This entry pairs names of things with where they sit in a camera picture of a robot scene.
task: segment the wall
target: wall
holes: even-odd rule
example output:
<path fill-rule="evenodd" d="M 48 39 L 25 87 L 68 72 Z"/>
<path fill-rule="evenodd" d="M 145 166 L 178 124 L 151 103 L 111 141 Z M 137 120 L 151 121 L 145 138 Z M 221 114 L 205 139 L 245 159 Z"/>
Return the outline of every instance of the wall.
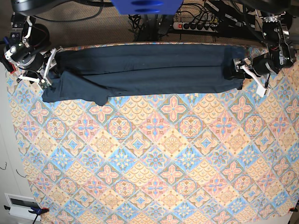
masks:
<path fill-rule="evenodd" d="M 0 0 L 0 39 L 7 36 L 11 30 L 10 17 L 13 14 L 13 10 L 10 4 L 10 0 Z"/>
<path fill-rule="evenodd" d="M 3 207 L 9 205 L 4 193 L 27 197 L 32 197 L 32 195 L 27 179 L 20 177 L 15 171 L 17 169 L 21 175 L 25 175 L 10 115 L 5 69 L 1 63 L 0 106 L 0 167 L 4 168 L 7 162 L 6 170 L 0 170 L 0 224 L 29 224 L 32 221 L 14 218 L 8 215 L 8 210 L 4 210 Z"/>

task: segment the wire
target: wire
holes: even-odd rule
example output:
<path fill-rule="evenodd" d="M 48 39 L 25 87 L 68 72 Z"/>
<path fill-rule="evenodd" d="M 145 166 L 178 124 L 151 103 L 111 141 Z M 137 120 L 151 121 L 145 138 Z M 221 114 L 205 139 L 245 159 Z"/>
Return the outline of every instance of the wire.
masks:
<path fill-rule="evenodd" d="M 42 78 L 42 76 L 41 76 L 40 74 L 38 74 L 37 71 L 31 70 L 31 69 L 22 69 L 22 68 L 20 68 L 19 66 L 18 66 L 18 68 L 21 69 L 21 70 L 24 70 L 24 71 L 31 71 L 31 72 L 35 73 L 36 76 L 37 76 L 39 79 Z"/>
<path fill-rule="evenodd" d="M 86 5 L 86 6 L 95 6 L 95 7 L 114 7 L 112 2 L 98 2 L 98 1 L 93 1 L 93 0 L 73 0 L 77 3 L 80 3 L 82 5 Z"/>
<path fill-rule="evenodd" d="M 42 44 L 42 42 L 44 42 L 45 40 L 46 40 L 46 38 L 48 37 L 48 34 L 44 31 L 44 30 L 42 30 L 42 29 L 39 29 L 39 28 L 37 28 L 36 26 L 33 26 L 35 29 L 37 29 L 37 30 L 40 30 L 40 31 L 42 31 L 44 34 L 46 34 L 46 36 L 38 43 L 38 44 L 36 44 L 36 45 L 34 45 L 33 47 L 35 48 L 35 47 L 38 47 L 39 45 L 41 45 Z"/>
<path fill-rule="evenodd" d="M 49 20 L 49 19 L 45 19 L 45 18 L 42 18 L 42 17 L 39 17 L 39 16 L 33 16 L 37 19 L 40 19 L 40 20 L 44 20 L 44 21 L 47 21 L 47 22 L 56 22 L 56 23 L 61 23 L 61 22 L 82 22 L 82 21 L 86 21 L 86 20 L 90 20 L 90 19 L 93 19 L 95 17 L 97 17 L 98 15 L 101 14 L 103 10 L 103 6 L 100 6 L 99 8 L 99 11 L 93 15 L 93 16 L 90 16 L 90 17 L 86 17 L 86 18 L 82 18 L 82 19 L 77 19 L 77 20 Z"/>
<path fill-rule="evenodd" d="M 7 166 L 7 162 L 5 162 L 5 168 L 3 169 L 3 168 L 0 167 L 0 169 L 6 170 L 6 166 Z"/>
<path fill-rule="evenodd" d="M 26 178 L 26 177 L 28 177 L 28 175 L 26 175 L 26 176 L 22 176 L 21 174 L 19 174 L 19 172 L 18 172 L 18 170 L 16 169 L 16 171 L 17 171 L 17 174 L 18 175 L 20 175 L 21 177 L 23 177 L 23 178 Z"/>
<path fill-rule="evenodd" d="M 244 15 L 244 21 L 246 23 L 246 26 L 247 28 L 249 29 L 249 31 L 261 42 L 264 42 L 270 46 L 275 46 L 276 43 L 275 42 L 272 42 L 270 40 L 266 40 L 264 39 L 262 36 L 260 36 L 251 26 L 250 26 L 250 23 L 248 21 L 248 18 L 247 18 L 247 13 L 246 13 L 246 6 L 243 5 L 243 15 Z"/>
<path fill-rule="evenodd" d="M 190 13 L 189 11 L 179 11 L 179 13 L 189 13 L 193 18 L 195 18 L 196 16 L 195 15 L 193 15 L 192 13 Z"/>
<path fill-rule="evenodd" d="M 184 4 L 182 4 L 182 6 L 196 6 L 200 10 L 206 9 L 204 6 L 202 6 L 201 4 L 197 4 L 197 3 L 184 3 Z"/>
<path fill-rule="evenodd" d="M 233 0 L 229 0 L 229 2 L 232 4 L 232 7 L 237 11 L 238 14 L 243 15 L 243 12 L 241 12 L 240 8 L 237 6 L 237 4 Z"/>

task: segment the black cable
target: black cable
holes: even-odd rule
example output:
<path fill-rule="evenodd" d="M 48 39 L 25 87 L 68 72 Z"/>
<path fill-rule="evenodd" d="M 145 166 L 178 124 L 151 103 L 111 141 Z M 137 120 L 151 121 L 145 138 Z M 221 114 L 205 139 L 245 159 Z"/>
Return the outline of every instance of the black cable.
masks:
<path fill-rule="evenodd" d="M 184 4 L 182 4 L 182 6 L 196 6 L 197 8 L 200 9 L 200 11 L 202 11 L 202 10 L 206 10 L 205 7 L 203 7 L 201 4 L 184 3 Z"/>
<path fill-rule="evenodd" d="M 82 18 L 82 19 L 77 19 L 77 20 L 49 20 L 49 19 L 45 19 L 45 18 L 36 16 L 36 15 L 33 16 L 33 17 L 35 17 L 37 19 L 40 19 L 40 20 L 47 21 L 47 22 L 56 22 L 56 23 L 61 23 L 61 22 L 82 22 L 82 21 L 90 20 L 90 19 L 93 19 L 93 18 L 97 17 L 98 15 L 101 14 L 102 10 L 103 10 L 103 6 L 101 6 L 99 8 L 99 11 L 95 15 L 90 16 L 90 17 L 86 17 L 86 18 Z"/>
<path fill-rule="evenodd" d="M 22 69 L 22 68 L 20 68 L 19 66 L 18 66 L 18 68 L 21 69 L 21 70 L 24 70 L 24 71 L 31 71 L 31 72 L 35 73 L 36 76 L 37 76 L 39 79 L 42 79 L 42 78 L 43 78 L 43 77 L 41 76 L 41 74 L 39 74 L 37 71 L 31 70 L 31 69 Z"/>
<path fill-rule="evenodd" d="M 36 47 L 38 47 L 39 45 L 41 45 L 42 42 L 44 42 L 44 41 L 46 40 L 46 38 L 48 37 L 48 34 L 47 34 L 44 30 L 42 30 L 42 29 L 40 29 L 40 28 L 37 28 L 36 26 L 33 26 L 33 27 L 34 27 L 35 29 L 37 29 L 37 30 L 42 31 L 42 32 L 45 34 L 45 37 L 44 37 L 39 43 L 37 43 L 36 45 L 33 46 L 34 48 L 36 48 Z"/>
<path fill-rule="evenodd" d="M 265 82 L 265 88 L 268 88 L 270 76 L 271 76 L 271 74 L 268 75 L 268 78 L 267 78 L 267 80 Z"/>
<path fill-rule="evenodd" d="M 206 20 L 201 20 L 202 17 L 203 17 L 205 14 L 206 14 Z M 205 23 L 208 21 L 208 20 L 207 20 L 208 17 L 209 17 L 209 12 L 204 12 L 204 13 L 201 15 L 201 17 L 198 19 L 196 25 L 198 25 L 200 22 L 203 22 L 203 24 L 205 25 Z"/>
<path fill-rule="evenodd" d="M 266 40 L 264 39 L 262 36 L 260 36 L 250 25 L 249 21 L 248 21 L 248 18 L 247 18 L 247 13 L 246 13 L 246 6 L 243 5 L 243 15 L 244 15 L 244 20 L 245 20 L 245 23 L 246 23 L 246 26 L 247 28 L 249 29 L 249 31 L 261 42 L 264 42 L 270 46 L 275 46 L 277 45 L 277 43 L 275 42 L 272 42 L 270 40 Z"/>
<path fill-rule="evenodd" d="M 86 6 L 95 6 L 95 7 L 114 7 L 114 5 L 111 2 L 98 2 L 98 1 L 90 1 L 90 0 L 73 0 L 77 3 L 86 5 Z"/>
<path fill-rule="evenodd" d="M 229 2 L 232 4 L 232 7 L 237 11 L 238 14 L 243 15 L 243 12 L 241 12 L 240 8 L 237 6 L 237 4 L 233 0 L 229 0 Z"/>
<path fill-rule="evenodd" d="M 6 170 L 6 166 L 7 166 L 7 162 L 5 162 L 5 168 L 3 169 L 3 168 L 0 167 L 0 169 Z"/>
<path fill-rule="evenodd" d="M 179 11 L 180 13 L 189 13 L 193 18 L 195 18 L 196 16 L 193 15 L 192 13 L 190 13 L 189 11 Z"/>
<path fill-rule="evenodd" d="M 23 178 L 26 178 L 26 177 L 28 177 L 28 175 L 26 175 L 26 176 L 22 176 L 21 174 L 19 174 L 19 172 L 18 172 L 18 170 L 16 169 L 16 171 L 17 171 L 17 174 L 18 175 L 20 175 L 21 177 L 23 177 Z"/>

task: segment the pink flower motif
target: pink flower motif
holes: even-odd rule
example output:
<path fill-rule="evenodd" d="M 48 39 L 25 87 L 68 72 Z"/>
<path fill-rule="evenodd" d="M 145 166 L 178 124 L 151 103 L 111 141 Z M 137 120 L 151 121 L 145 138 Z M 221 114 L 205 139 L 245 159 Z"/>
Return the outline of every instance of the pink flower motif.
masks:
<path fill-rule="evenodd" d="M 173 219 L 172 215 L 168 215 L 165 220 L 160 222 L 161 224 L 177 224 L 178 220 Z"/>
<path fill-rule="evenodd" d="M 170 128 L 169 123 L 153 112 L 140 126 L 141 131 L 153 141 L 158 141 Z"/>
<path fill-rule="evenodd" d="M 179 132 L 187 138 L 194 138 L 201 131 L 202 123 L 199 118 L 195 116 L 188 116 L 182 119 L 179 124 Z"/>
<path fill-rule="evenodd" d="M 164 171 L 161 176 L 165 179 L 167 179 L 167 181 L 170 184 L 173 184 L 176 179 L 180 178 L 183 175 L 183 173 L 179 170 L 177 170 L 176 166 L 171 164 L 168 167 L 168 171 Z"/>
<path fill-rule="evenodd" d="M 105 106 L 93 105 L 89 109 L 89 112 L 92 115 L 95 115 L 99 122 L 104 123 L 107 119 L 107 115 L 113 112 L 113 108 L 109 105 L 105 105 Z"/>
<path fill-rule="evenodd" d="M 86 142 L 91 140 L 99 128 L 100 126 L 87 114 L 83 114 L 73 126 L 73 130 Z"/>
<path fill-rule="evenodd" d="M 112 184 L 113 179 L 116 179 L 119 175 L 118 173 L 111 170 L 109 165 L 105 165 L 103 170 L 98 173 L 100 178 L 103 178 L 107 184 Z"/>
<path fill-rule="evenodd" d="M 83 188 L 95 198 L 98 198 L 107 189 L 107 187 L 95 176 L 92 176 Z"/>
<path fill-rule="evenodd" d="M 66 224 L 72 223 L 72 221 L 73 221 L 73 218 L 71 216 L 68 216 L 65 211 L 62 211 L 61 215 L 59 215 L 58 218 Z"/>
<path fill-rule="evenodd" d="M 122 197 L 130 197 L 133 195 L 135 188 L 129 181 L 119 181 L 114 186 L 115 191 Z"/>
<path fill-rule="evenodd" d="M 48 168 L 43 171 L 44 174 L 49 175 L 52 181 L 56 181 L 57 177 L 61 174 L 58 169 L 54 169 L 51 163 L 48 163 Z"/>
<path fill-rule="evenodd" d="M 169 99 L 168 104 L 165 103 L 161 107 L 161 111 L 168 115 L 168 119 L 171 122 L 175 122 L 178 119 L 179 114 L 183 114 L 187 108 L 183 103 L 179 103 L 179 99 L 176 96 L 172 96 Z"/>
<path fill-rule="evenodd" d="M 48 116 L 49 111 L 44 108 L 40 101 L 37 101 L 30 114 L 36 117 L 37 121 L 42 124 L 44 122 L 44 117 Z"/>
<path fill-rule="evenodd" d="M 108 224 L 124 224 L 124 222 L 121 219 L 118 219 L 116 215 L 112 215 L 111 219 L 108 219 L 106 221 Z"/>
<path fill-rule="evenodd" d="M 252 107 L 246 103 L 246 98 L 241 96 L 238 100 L 238 104 L 234 104 L 230 109 L 233 113 L 237 114 L 238 120 L 241 121 L 246 113 L 248 114 L 252 110 Z"/>
<path fill-rule="evenodd" d="M 210 124 L 210 128 L 221 140 L 226 139 L 237 127 L 237 123 L 228 112 L 223 112 L 218 118 Z"/>
<path fill-rule="evenodd" d="M 249 136 L 256 136 L 263 128 L 263 119 L 260 115 L 253 114 L 244 123 L 244 129 Z"/>
<path fill-rule="evenodd" d="M 299 101 L 297 98 L 293 100 L 292 103 L 286 108 L 287 113 L 291 120 L 295 120 L 299 115 Z"/>
<path fill-rule="evenodd" d="M 251 179 L 248 175 L 240 176 L 235 181 L 235 189 L 238 191 L 244 191 L 246 188 L 248 188 L 251 184 Z"/>
<path fill-rule="evenodd" d="M 282 158 L 279 164 L 274 167 L 274 170 L 277 171 L 278 175 L 281 175 L 285 169 L 288 169 L 289 164 L 286 163 L 285 157 Z"/>
<path fill-rule="evenodd" d="M 158 199 L 162 194 L 168 190 L 168 185 L 155 176 L 142 187 L 142 191 L 148 194 L 153 199 Z"/>
<path fill-rule="evenodd" d="M 118 139 L 126 138 L 132 130 L 129 121 L 123 117 L 115 117 L 109 121 L 109 133 Z"/>
<path fill-rule="evenodd" d="M 214 220 L 218 221 L 218 224 L 223 224 L 225 222 L 225 220 L 228 220 L 229 218 L 230 218 L 230 216 L 227 215 L 225 211 L 223 211 L 222 213 L 220 213 L 219 216 L 216 216 L 214 218 Z"/>
<path fill-rule="evenodd" d="M 223 174 L 228 176 L 228 180 L 232 181 L 236 175 L 240 174 L 242 172 L 242 169 L 240 167 L 237 167 L 237 162 L 233 161 L 229 168 L 226 168 L 223 170 Z"/>
<path fill-rule="evenodd" d="M 22 125 L 20 126 L 20 131 L 25 135 L 25 137 L 32 141 L 37 136 L 40 127 L 36 125 L 36 122 L 32 120 L 29 116 L 27 116 L 24 120 Z"/>
<path fill-rule="evenodd" d="M 271 212 L 273 212 L 273 209 L 268 204 L 267 207 L 264 210 L 260 211 L 260 214 L 262 215 L 263 218 L 266 218 L 268 216 L 268 214 L 270 214 Z"/>

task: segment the patterned tablecloth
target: patterned tablecloth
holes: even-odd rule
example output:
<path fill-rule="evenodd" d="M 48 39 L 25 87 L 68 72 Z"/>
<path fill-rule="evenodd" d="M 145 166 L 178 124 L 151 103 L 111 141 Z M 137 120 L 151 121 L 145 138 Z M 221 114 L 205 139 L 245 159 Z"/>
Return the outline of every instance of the patterned tablecloth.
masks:
<path fill-rule="evenodd" d="M 43 103 L 17 73 L 7 75 L 11 114 L 32 194 L 50 209 L 44 224 L 238 224 L 298 201 L 298 63 L 271 77 L 267 98 L 247 80 L 242 91 L 103 107 Z"/>

